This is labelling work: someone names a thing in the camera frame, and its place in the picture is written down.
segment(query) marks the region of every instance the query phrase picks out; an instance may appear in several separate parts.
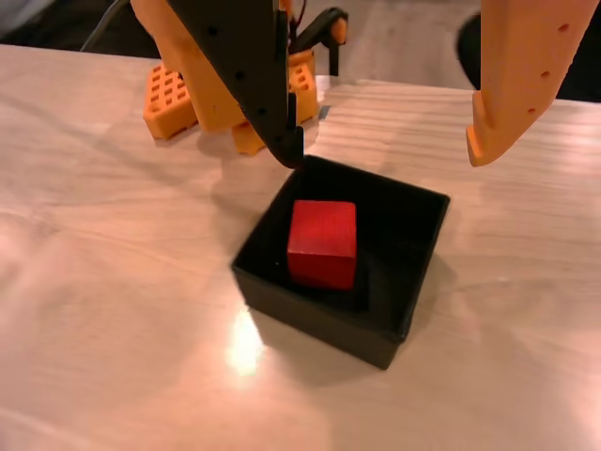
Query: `orange perforated block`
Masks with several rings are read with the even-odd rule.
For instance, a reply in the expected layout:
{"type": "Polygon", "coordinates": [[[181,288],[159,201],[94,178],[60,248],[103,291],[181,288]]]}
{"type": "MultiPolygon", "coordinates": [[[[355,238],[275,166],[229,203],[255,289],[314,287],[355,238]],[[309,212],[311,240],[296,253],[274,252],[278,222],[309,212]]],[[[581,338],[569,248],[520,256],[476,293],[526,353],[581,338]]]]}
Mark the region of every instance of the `orange perforated block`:
{"type": "MultiPolygon", "coordinates": [[[[313,55],[305,54],[302,58],[311,64],[313,55]]],[[[316,82],[309,64],[299,64],[289,70],[289,89],[297,95],[297,123],[299,124],[317,116],[319,111],[316,82]]],[[[239,153],[255,155],[265,146],[259,135],[254,131],[253,126],[247,121],[232,127],[232,136],[239,153]]]]}
{"type": "Polygon", "coordinates": [[[197,122],[186,85],[162,63],[148,75],[143,117],[155,139],[169,139],[197,122]]]}
{"type": "Polygon", "coordinates": [[[315,78],[316,76],[316,58],[313,49],[298,52],[297,54],[290,54],[288,56],[288,67],[294,68],[301,64],[306,64],[311,71],[311,74],[315,78]]]}
{"type": "Polygon", "coordinates": [[[482,85],[467,129],[473,166],[503,155],[553,103],[599,0],[482,0],[482,85]]]}
{"type": "Polygon", "coordinates": [[[183,75],[203,131],[222,132],[244,122],[238,102],[167,0],[131,0],[131,6],[157,43],[165,66],[183,75]]]}
{"type": "Polygon", "coordinates": [[[316,80],[307,64],[300,64],[289,70],[289,89],[297,95],[297,122],[300,124],[317,116],[316,80]]]}

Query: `table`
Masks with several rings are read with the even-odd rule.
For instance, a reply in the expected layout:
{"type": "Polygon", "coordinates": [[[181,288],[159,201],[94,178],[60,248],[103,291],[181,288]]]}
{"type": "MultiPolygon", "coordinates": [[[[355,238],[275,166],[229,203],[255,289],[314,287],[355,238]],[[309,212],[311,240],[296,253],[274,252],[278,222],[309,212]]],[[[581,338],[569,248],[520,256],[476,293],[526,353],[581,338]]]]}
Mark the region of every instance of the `table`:
{"type": "Polygon", "coordinates": [[[468,91],[325,91],[308,152],[452,198],[382,372],[245,308],[228,265],[289,173],[267,151],[154,143],[152,61],[0,60],[1,450],[601,448],[601,106],[474,169],[468,91]]]}

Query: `wooden block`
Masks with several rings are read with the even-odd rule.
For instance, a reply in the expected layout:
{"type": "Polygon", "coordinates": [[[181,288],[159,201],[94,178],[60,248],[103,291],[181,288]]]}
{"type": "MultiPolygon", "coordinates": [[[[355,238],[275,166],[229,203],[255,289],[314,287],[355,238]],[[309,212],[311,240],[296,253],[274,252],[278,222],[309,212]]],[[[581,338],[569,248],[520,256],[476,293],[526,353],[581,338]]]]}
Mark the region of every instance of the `wooden block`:
{"type": "MultiPolygon", "coordinates": [[[[297,55],[297,65],[289,69],[288,80],[289,90],[297,94],[297,123],[301,124],[305,120],[317,115],[319,105],[317,103],[315,76],[309,66],[314,61],[313,51],[306,51],[295,55],[297,55]]],[[[234,137],[234,143],[239,153],[255,155],[265,146],[248,121],[232,127],[232,136],[234,137]]]]}
{"type": "Polygon", "coordinates": [[[292,280],[314,288],[352,289],[357,266],[355,205],[298,200],[287,260],[292,280]]]}

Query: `black box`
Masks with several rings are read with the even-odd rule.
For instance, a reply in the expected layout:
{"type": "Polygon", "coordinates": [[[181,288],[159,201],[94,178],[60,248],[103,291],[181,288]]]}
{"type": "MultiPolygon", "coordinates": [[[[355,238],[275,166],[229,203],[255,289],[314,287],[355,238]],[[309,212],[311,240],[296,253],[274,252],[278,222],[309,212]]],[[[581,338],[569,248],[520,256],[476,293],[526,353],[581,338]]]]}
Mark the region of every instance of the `black box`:
{"type": "Polygon", "coordinates": [[[307,156],[277,194],[232,264],[246,303],[386,369],[407,337],[450,198],[307,156]],[[286,246],[297,199],[357,208],[357,275],[349,292],[290,279],[286,246]]]}

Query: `red block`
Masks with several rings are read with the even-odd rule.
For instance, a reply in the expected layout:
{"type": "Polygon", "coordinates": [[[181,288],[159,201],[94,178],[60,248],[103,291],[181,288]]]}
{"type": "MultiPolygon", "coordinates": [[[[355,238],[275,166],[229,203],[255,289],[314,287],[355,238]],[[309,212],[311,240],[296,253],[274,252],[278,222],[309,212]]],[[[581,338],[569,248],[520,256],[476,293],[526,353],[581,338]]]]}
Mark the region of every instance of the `red block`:
{"type": "Polygon", "coordinates": [[[349,202],[297,200],[287,249],[292,280],[308,287],[351,289],[356,223],[355,205],[349,202]]]}

